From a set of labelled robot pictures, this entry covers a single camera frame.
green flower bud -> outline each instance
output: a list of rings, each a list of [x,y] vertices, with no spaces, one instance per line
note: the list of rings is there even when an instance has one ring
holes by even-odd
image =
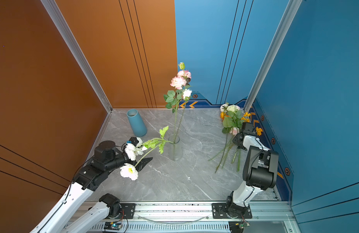
[[[181,70],[184,70],[184,69],[185,69],[185,63],[181,62],[181,63],[179,64],[179,68],[180,68]]]

marble surface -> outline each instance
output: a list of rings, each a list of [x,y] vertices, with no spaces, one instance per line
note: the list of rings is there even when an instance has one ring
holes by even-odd
[[[173,133],[172,110],[139,110],[148,132],[143,141],[160,137],[159,129],[169,125],[169,136]],[[122,145],[134,136],[126,116],[127,110],[113,110],[102,141],[112,140]],[[183,157],[178,161],[168,159],[167,145],[164,153],[158,149],[150,153],[154,159],[139,172],[137,180],[120,176],[120,169],[113,171],[87,201],[97,201],[102,195],[111,193],[122,201],[186,201],[225,200],[242,183],[242,168],[247,153],[242,151],[240,171],[237,162],[231,164],[234,147],[223,169],[214,173],[221,155],[208,161],[225,145],[226,134],[219,118],[219,109],[186,109],[180,128]],[[274,200],[273,189],[256,195],[254,200]]]

pink flower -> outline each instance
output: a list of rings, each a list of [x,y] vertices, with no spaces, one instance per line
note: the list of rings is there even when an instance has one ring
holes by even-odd
[[[237,135],[239,133],[239,128],[236,127],[232,128],[232,130],[230,130],[230,133],[234,136]]]
[[[188,78],[191,78],[191,72],[189,72],[188,70],[185,70],[185,76]]]
[[[182,90],[182,86],[186,85],[186,83],[183,77],[174,77],[170,85],[176,87],[178,90]]]
[[[178,72],[177,76],[184,77],[185,76],[185,71],[181,70],[180,72]]]

blue wall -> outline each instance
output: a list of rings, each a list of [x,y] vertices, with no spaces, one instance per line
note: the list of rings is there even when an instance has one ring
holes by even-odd
[[[359,1],[303,1],[257,101],[302,231],[359,232]]]
[[[246,98],[287,3],[175,0],[177,58],[192,73],[193,91],[211,104]]]

blue vase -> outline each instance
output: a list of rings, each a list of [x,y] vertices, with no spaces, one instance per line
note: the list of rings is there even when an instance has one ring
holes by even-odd
[[[142,136],[146,135],[147,128],[146,128],[138,110],[131,109],[126,113],[126,115],[128,116],[130,127],[132,128],[134,135],[136,137],[142,137]]]

